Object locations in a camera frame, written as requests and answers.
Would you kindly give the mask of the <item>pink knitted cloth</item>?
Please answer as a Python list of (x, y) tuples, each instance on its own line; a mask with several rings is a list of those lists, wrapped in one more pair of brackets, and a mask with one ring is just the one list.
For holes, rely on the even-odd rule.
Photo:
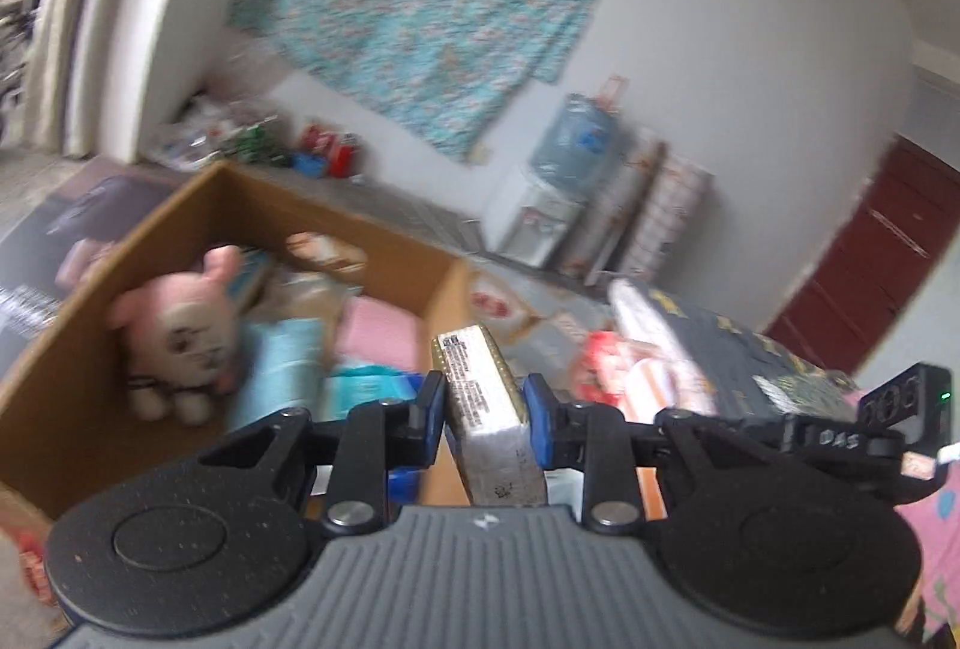
[(355, 296), (343, 308), (334, 353), (345, 363), (377, 364), (398, 371), (420, 369), (423, 322), (407, 309), (370, 296)]

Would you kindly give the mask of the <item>water dispenser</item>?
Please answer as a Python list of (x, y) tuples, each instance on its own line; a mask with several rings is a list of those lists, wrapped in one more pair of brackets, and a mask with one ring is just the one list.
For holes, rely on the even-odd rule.
[(545, 267), (581, 210), (581, 202), (544, 183), (527, 166), (519, 166), (483, 210), (483, 244), (496, 256), (527, 267)]

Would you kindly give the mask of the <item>gold silver pack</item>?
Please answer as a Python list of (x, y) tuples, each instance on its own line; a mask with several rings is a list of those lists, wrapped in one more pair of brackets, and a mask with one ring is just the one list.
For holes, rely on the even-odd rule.
[(544, 506), (547, 484), (530, 444), (526, 404), (490, 332), (473, 324), (439, 334), (433, 360), (448, 379), (448, 441), (470, 502)]

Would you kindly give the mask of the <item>rolled floor mat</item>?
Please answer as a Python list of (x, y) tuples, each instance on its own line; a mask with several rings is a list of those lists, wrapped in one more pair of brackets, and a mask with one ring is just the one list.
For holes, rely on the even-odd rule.
[(629, 128), (619, 161), (597, 189), (560, 247), (555, 268), (584, 286), (597, 283), (640, 210), (658, 172), (665, 142), (652, 128)]
[(626, 233), (617, 273), (651, 283), (664, 268), (711, 184), (711, 172), (669, 151), (644, 197), (638, 218)]

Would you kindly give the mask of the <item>brown cardboard box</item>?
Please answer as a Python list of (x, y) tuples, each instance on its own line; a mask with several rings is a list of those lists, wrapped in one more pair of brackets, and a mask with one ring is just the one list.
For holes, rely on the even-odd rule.
[(218, 163), (94, 265), (3, 378), (3, 488), (59, 519), (212, 444), (249, 361), (228, 295), (241, 252), (306, 272), (316, 264), (293, 246), (306, 234), (361, 252), (361, 272), (331, 268), (337, 282), (415, 317), (416, 369), (430, 369), (433, 337), (469, 320), (464, 259)]

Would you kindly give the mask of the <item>grey quilt with stars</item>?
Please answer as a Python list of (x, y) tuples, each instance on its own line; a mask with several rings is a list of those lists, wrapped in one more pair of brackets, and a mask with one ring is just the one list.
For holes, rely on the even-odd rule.
[(620, 334), (672, 361), (677, 381), (697, 395), (690, 410), (757, 420), (856, 416), (857, 387), (846, 374), (815, 366), (768, 335), (623, 278), (608, 285), (607, 298)]

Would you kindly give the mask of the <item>green bottles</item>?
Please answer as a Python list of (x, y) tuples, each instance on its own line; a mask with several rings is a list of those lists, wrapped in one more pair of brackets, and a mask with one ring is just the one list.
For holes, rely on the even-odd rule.
[(246, 125), (236, 133), (233, 155), (245, 165), (285, 168), (290, 164), (290, 151), (278, 140), (277, 132), (263, 122)]

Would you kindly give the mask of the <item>light blue towel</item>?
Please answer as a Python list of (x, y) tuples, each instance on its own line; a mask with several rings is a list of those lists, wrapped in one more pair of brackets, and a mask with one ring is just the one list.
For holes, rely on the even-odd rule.
[(226, 413), (226, 429), (293, 406), (314, 412), (324, 378), (324, 322), (245, 321), (241, 334), (242, 381)]

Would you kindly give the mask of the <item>dark red door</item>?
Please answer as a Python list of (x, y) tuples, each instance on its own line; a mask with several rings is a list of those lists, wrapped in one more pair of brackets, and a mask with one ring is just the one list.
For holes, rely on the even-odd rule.
[(766, 335), (820, 367), (855, 373), (942, 259), (958, 229), (958, 171), (898, 135)]

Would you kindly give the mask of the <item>plastic bags pile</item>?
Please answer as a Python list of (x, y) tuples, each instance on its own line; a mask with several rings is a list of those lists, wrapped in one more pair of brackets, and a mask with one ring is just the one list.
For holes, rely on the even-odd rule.
[(267, 116), (257, 101), (220, 100), (197, 91), (178, 116), (145, 132), (140, 153), (153, 165), (174, 172), (199, 171), (226, 155), (243, 130)]

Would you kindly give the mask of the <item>teal tissue pack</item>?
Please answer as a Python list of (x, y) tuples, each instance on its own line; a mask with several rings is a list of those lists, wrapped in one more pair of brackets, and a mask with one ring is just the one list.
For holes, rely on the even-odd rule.
[(408, 402), (416, 397), (423, 376), (393, 367), (363, 364), (341, 367), (324, 379), (314, 418), (319, 421), (345, 420), (355, 406), (380, 400)]

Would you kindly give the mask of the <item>blue water jug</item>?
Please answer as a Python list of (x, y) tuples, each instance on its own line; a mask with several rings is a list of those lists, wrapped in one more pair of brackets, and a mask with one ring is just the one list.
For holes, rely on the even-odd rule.
[(530, 155), (529, 169), (570, 199), (587, 202), (612, 171), (622, 145), (619, 117), (584, 94), (568, 94)]

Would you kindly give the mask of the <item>pink blanket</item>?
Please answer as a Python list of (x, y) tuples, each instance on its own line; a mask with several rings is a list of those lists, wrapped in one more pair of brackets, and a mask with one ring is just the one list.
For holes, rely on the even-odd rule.
[(857, 397), (867, 434), (862, 488), (888, 501), (918, 537), (918, 615), (931, 647), (958, 644), (958, 441), (947, 369), (917, 364)]

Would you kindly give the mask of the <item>poster on floor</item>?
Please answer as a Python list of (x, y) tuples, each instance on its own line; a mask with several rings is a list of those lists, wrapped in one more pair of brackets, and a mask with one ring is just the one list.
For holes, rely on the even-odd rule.
[(3, 369), (183, 180), (176, 172), (94, 158), (2, 234)]

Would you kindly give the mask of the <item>pink plush doll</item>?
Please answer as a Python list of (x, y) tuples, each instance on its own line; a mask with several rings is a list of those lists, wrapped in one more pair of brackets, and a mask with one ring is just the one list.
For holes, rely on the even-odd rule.
[(174, 415), (199, 426), (218, 395), (235, 387), (239, 316), (228, 285), (241, 268), (241, 249), (206, 251), (199, 272), (161, 275), (122, 293), (107, 327), (124, 344), (128, 405), (135, 417)]

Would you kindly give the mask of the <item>red thermos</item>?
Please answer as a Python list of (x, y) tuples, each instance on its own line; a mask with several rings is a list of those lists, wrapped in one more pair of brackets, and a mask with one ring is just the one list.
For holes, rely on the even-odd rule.
[(356, 133), (337, 133), (327, 153), (329, 174), (337, 179), (355, 176), (361, 165), (361, 156), (363, 156), (363, 143)]

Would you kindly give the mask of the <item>red white wet wipes pack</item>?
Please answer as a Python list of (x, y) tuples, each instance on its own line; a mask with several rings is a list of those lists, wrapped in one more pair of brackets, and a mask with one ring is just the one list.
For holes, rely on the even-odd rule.
[(711, 410), (690, 364), (671, 360), (657, 345), (624, 339), (612, 330), (587, 335), (569, 377), (574, 399), (615, 406), (635, 423), (652, 423), (664, 408)]

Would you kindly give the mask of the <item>grey curtain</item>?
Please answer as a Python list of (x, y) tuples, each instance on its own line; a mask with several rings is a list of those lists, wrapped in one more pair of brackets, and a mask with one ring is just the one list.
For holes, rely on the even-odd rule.
[(67, 158), (89, 153), (88, 140), (67, 127), (71, 61), (85, 0), (39, 0), (23, 80), (18, 142)]

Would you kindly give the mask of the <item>beige plastic bag pack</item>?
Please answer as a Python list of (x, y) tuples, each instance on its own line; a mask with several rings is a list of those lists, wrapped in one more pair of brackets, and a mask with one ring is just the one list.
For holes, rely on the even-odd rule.
[(317, 319), (332, 328), (340, 322), (347, 301), (360, 291), (359, 286), (342, 283), (327, 273), (283, 270), (268, 278), (247, 317), (259, 322)]

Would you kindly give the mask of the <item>blue bowl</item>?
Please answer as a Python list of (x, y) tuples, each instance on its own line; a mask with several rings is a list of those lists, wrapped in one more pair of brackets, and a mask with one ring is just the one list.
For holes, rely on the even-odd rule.
[(291, 168), (302, 176), (306, 176), (306, 178), (324, 178), (327, 166), (329, 166), (329, 163), (324, 156), (302, 153), (302, 151), (297, 151), (295, 155), (291, 156)]

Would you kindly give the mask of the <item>rolled floor mat left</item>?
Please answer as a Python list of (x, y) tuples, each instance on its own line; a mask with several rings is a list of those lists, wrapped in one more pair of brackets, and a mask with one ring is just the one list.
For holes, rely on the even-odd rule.
[(629, 128), (619, 161), (597, 189), (560, 247), (555, 268), (584, 286), (597, 283), (640, 210), (658, 172), (665, 142), (652, 128)]

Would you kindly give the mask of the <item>rolled floor mat right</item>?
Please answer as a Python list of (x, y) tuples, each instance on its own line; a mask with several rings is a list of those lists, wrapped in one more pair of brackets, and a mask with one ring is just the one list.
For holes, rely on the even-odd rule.
[(669, 151), (644, 197), (638, 218), (626, 233), (617, 273), (651, 283), (664, 268), (711, 184), (711, 172)]

